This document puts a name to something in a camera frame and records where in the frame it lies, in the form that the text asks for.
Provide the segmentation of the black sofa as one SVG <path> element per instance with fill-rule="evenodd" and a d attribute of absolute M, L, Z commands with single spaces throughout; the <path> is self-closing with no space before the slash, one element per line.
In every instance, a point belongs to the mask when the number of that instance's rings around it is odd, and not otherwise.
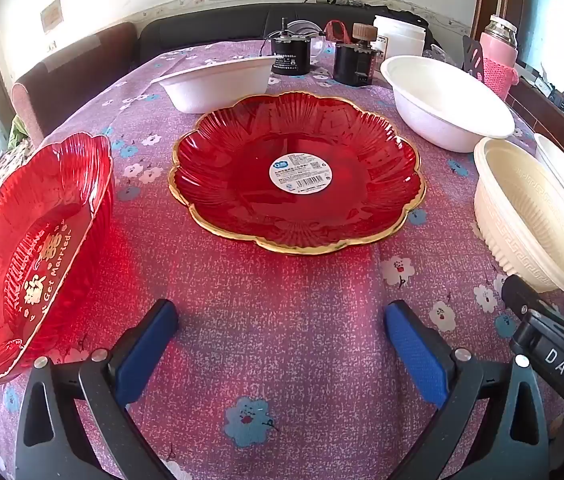
<path fill-rule="evenodd" d="M 136 62 L 143 64 L 157 55 L 219 41 L 265 38 L 281 28 L 283 21 L 307 20 L 323 27 L 338 20 L 347 28 L 355 23 L 372 24 L 378 15 L 422 27 L 425 46 L 437 40 L 428 22 L 410 11 L 394 11 L 387 6 L 341 6 L 327 3 L 258 3 L 211 9 L 160 18 L 140 33 L 135 49 Z"/>

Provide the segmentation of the purple floral tablecloth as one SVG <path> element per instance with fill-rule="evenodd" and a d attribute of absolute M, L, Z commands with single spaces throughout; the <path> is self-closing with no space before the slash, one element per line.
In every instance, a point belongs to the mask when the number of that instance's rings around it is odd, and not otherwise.
<path fill-rule="evenodd" d="M 195 117 L 160 76 L 259 53 L 221 42 L 157 56 L 83 105 L 52 134 L 106 136 L 114 213 L 76 326 L 58 363 L 111 346 L 158 298 L 180 329 L 131 415 L 182 479 L 384 479 L 432 414 L 390 348 L 386 304 L 402 299 L 453 346 L 510 358 L 515 323 L 503 272 L 476 226 L 471 156 L 416 136 L 382 80 L 350 88 L 329 73 L 269 80 L 272 94 L 338 96 L 386 117 L 419 152 L 423 203 L 378 243 L 305 257 L 213 235 L 171 195 L 172 148 Z"/>

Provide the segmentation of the large white foam bowl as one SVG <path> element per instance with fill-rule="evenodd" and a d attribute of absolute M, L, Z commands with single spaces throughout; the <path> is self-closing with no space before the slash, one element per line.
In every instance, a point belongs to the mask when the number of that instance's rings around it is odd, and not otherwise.
<path fill-rule="evenodd" d="M 513 116 L 486 84 L 450 64 L 398 55 L 381 73 L 393 88 L 398 113 L 418 136 L 443 150 L 468 154 L 483 138 L 506 139 Z"/>

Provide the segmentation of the dark jar with cork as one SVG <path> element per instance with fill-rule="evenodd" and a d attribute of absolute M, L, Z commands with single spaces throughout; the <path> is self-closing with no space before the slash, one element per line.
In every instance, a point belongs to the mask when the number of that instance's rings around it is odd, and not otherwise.
<path fill-rule="evenodd" d="M 377 28 L 373 25 L 355 23 L 352 25 L 352 42 L 337 42 L 333 78 L 350 87 L 372 84 L 376 51 L 372 42 L 377 39 Z"/>

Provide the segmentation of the red gold-rimmed flower plate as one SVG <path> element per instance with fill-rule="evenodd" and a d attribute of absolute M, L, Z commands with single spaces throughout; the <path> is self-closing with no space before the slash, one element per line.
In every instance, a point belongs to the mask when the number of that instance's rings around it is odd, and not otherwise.
<path fill-rule="evenodd" d="M 426 182 L 387 118 L 293 91 L 201 116 L 175 142 L 169 188 L 212 234 L 315 256 L 397 232 Z"/>

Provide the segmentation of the pink knitted thermos flask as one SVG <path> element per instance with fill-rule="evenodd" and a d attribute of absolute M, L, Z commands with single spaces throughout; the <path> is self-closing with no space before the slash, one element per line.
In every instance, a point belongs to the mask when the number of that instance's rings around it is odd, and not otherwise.
<path fill-rule="evenodd" d="M 518 84 L 515 70 L 517 59 L 517 28 L 494 14 L 480 35 L 484 58 L 484 83 L 505 101 L 510 89 Z"/>

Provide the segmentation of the red plastic bag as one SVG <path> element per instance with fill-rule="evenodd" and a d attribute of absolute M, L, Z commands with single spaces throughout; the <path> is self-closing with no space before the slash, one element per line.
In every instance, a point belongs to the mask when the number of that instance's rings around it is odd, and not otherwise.
<path fill-rule="evenodd" d="M 346 25 L 340 20 L 331 20 L 326 23 L 323 29 L 326 40 L 334 44 L 351 44 L 351 38 Z"/>

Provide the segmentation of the patterned blanket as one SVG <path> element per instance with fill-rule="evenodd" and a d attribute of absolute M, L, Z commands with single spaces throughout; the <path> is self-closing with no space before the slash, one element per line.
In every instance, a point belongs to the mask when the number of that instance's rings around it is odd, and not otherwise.
<path fill-rule="evenodd" d="M 24 121 L 16 115 L 10 127 L 7 150 L 0 156 L 0 187 L 8 176 L 32 156 L 34 150 Z"/>

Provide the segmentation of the cream patterned plastic bowl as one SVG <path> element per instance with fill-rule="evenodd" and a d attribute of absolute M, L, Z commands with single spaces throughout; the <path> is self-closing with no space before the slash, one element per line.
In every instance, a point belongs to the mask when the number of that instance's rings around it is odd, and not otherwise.
<path fill-rule="evenodd" d="M 474 162 L 476 222 L 499 266 L 536 292 L 564 292 L 564 190 L 506 140 L 480 140 Z"/>

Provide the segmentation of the brown wooden cabinet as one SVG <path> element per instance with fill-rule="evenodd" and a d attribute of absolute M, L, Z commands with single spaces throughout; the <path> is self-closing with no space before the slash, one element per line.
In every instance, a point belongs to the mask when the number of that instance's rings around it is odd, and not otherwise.
<path fill-rule="evenodd" d="M 506 103 L 533 132 L 546 136 L 564 152 L 564 113 L 539 90 L 521 79 L 511 87 Z"/>

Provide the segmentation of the white plastic tub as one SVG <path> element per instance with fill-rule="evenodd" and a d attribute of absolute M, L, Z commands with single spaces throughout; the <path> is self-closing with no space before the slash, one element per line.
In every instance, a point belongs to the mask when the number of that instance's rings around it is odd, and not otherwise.
<path fill-rule="evenodd" d="M 374 50 L 381 52 L 383 58 L 397 55 L 421 56 L 425 47 L 426 29 L 421 26 L 376 15 L 373 26 L 377 37 L 371 42 Z"/>

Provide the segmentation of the small wall plaque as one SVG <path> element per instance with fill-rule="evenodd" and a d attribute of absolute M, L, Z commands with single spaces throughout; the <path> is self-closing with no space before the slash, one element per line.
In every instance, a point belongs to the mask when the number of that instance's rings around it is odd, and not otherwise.
<path fill-rule="evenodd" d="M 43 32 L 50 32 L 64 21 L 61 10 L 61 1 L 54 0 L 41 12 Z"/>

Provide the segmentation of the black cylindrical motor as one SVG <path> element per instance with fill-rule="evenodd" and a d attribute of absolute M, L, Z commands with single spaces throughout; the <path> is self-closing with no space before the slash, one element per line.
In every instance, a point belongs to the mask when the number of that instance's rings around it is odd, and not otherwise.
<path fill-rule="evenodd" d="M 271 55 L 275 57 L 272 71 L 281 76 L 303 76 L 310 72 L 311 38 L 292 32 L 286 18 L 281 29 L 271 32 Z"/>

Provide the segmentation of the black phone stand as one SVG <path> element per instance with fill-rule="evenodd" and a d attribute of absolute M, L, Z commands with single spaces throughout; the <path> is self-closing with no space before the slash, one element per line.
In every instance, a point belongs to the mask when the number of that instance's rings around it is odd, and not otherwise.
<path fill-rule="evenodd" d="M 484 55 L 482 45 L 475 39 L 468 36 L 464 36 L 462 38 L 462 44 L 463 72 L 468 73 L 468 75 L 471 75 L 480 82 L 484 82 Z"/>

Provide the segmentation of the red wedding flower plate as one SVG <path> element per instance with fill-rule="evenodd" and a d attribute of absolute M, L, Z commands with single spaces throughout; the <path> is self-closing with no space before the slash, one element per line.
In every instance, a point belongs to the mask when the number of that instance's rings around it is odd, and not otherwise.
<path fill-rule="evenodd" d="M 0 187 L 0 385 L 53 349 L 82 310 L 114 205 L 106 136 L 40 148 Z"/>

